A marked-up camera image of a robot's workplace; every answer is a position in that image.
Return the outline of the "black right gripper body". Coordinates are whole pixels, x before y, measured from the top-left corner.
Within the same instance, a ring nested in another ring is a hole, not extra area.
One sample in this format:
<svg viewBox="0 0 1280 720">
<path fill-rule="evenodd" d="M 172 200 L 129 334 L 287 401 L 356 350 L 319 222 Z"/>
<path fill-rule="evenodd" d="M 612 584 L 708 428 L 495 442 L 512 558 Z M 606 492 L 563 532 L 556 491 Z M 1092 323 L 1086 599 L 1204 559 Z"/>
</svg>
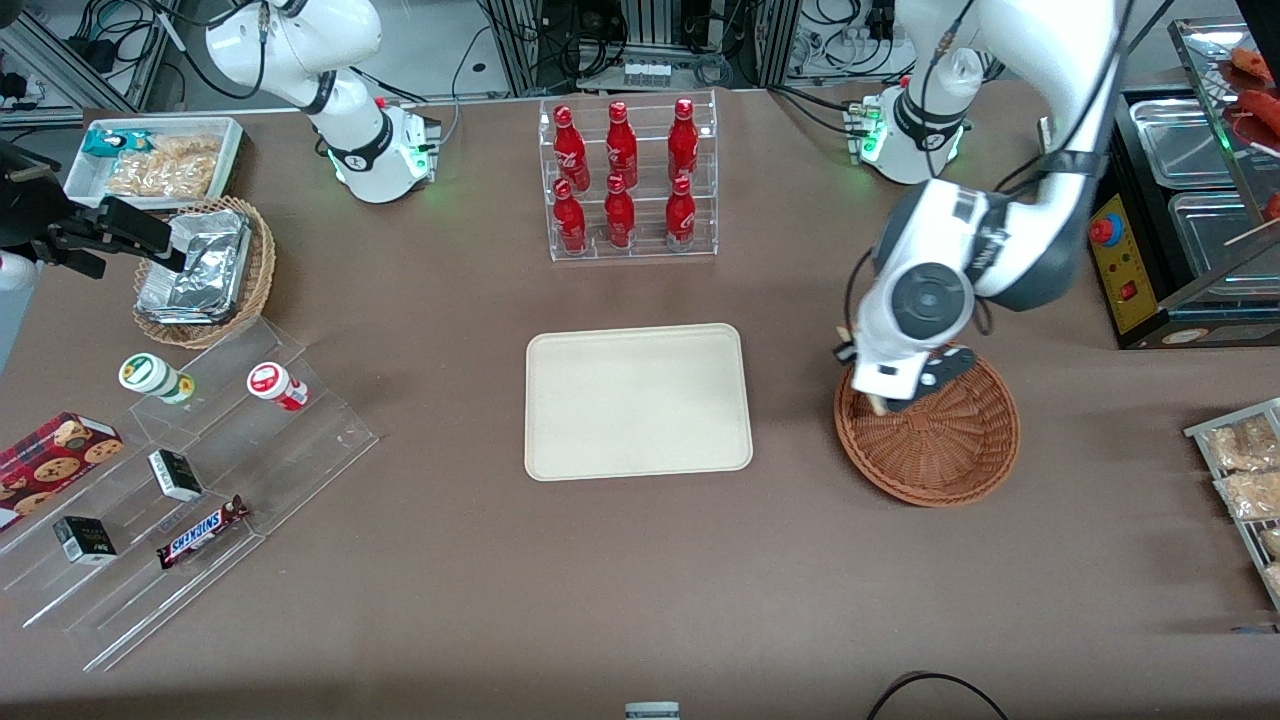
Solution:
<svg viewBox="0 0 1280 720">
<path fill-rule="evenodd" d="M 1 247 L 29 243 L 76 215 L 61 188 L 61 164 L 6 140 L 1 141 Z"/>
</svg>

